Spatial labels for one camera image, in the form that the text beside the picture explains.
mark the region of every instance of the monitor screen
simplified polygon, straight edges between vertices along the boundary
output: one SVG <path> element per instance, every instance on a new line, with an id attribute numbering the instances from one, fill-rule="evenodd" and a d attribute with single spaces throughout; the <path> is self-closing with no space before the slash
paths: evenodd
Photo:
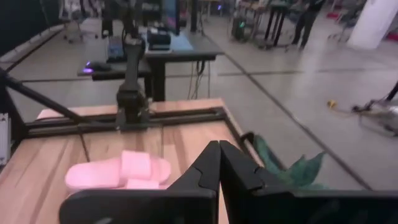
<path id="1" fill-rule="evenodd" d="M 180 0 L 162 0 L 162 20 L 175 35 L 180 33 Z"/>

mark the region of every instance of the computer mouse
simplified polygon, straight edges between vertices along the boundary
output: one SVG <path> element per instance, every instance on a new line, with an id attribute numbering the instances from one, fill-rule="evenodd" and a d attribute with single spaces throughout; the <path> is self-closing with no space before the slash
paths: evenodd
<path id="1" fill-rule="evenodd" d="M 111 66 L 104 62 L 87 62 L 87 69 L 92 69 L 94 72 L 108 72 L 112 70 Z"/>

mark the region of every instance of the black pants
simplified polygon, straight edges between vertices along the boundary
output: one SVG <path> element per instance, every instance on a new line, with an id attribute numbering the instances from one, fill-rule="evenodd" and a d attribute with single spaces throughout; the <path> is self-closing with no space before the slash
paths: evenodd
<path id="1" fill-rule="evenodd" d="M 307 11 L 304 12 L 298 19 L 296 30 L 294 34 L 294 39 L 292 44 L 298 44 L 301 36 L 301 30 L 304 28 L 303 40 L 301 46 L 304 47 L 307 44 L 308 38 L 310 37 L 310 32 L 315 19 L 317 18 L 317 12 Z"/>

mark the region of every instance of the wooden tabletop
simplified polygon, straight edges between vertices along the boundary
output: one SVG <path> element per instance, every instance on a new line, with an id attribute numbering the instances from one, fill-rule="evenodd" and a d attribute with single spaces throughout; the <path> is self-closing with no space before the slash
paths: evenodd
<path id="1" fill-rule="evenodd" d="M 192 110 L 224 106 L 220 99 L 153 103 L 154 111 Z M 71 108 L 81 115 L 115 113 L 115 106 Z M 38 118 L 57 117 L 43 110 Z M 152 128 L 131 133 L 94 133 L 84 135 L 92 161 L 119 156 L 122 150 L 146 151 L 163 155 L 172 165 L 171 184 L 184 173 L 212 140 L 228 140 L 237 146 L 222 121 Z M 261 164 L 256 153 L 255 160 Z M 78 136 L 26 139 L 22 141 L 0 174 L 0 223 L 55 224 L 58 209 L 70 192 L 64 176 L 77 163 L 85 162 Z M 219 223 L 228 222 L 222 193 Z"/>

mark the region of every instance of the gray floor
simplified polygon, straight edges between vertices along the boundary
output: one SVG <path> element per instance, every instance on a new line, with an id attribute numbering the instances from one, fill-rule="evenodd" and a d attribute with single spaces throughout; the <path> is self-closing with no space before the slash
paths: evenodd
<path id="1" fill-rule="evenodd" d="M 290 30 L 292 24 L 286 23 L 285 29 Z M 224 18 L 213 17 L 205 23 L 206 34 L 226 52 L 211 63 L 211 96 L 225 100 L 243 130 L 264 136 L 286 166 L 302 154 L 313 157 L 327 147 L 372 189 L 398 189 L 398 176 L 393 174 L 398 170 L 398 139 L 375 133 L 359 125 L 358 118 L 344 118 L 326 107 L 330 99 L 349 108 L 384 96 L 398 77 L 397 44 L 383 42 L 372 52 L 349 49 L 327 40 L 340 28 L 322 16 L 303 52 L 265 52 L 250 43 L 230 41 L 226 28 Z M 77 78 L 83 47 L 70 45 L 58 35 L 11 75 L 21 80 Z M 190 72 L 190 63 L 167 65 L 168 100 L 187 99 Z M 199 98 L 207 96 L 207 78 L 202 80 Z M 87 106 L 114 104 L 120 82 L 69 80 L 26 85 L 65 106 Z M 43 108 L 12 95 L 25 120 L 33 120 Z M 325 157 L 316 182 L 333 189 L 363 189 L 330 156 Z"/>

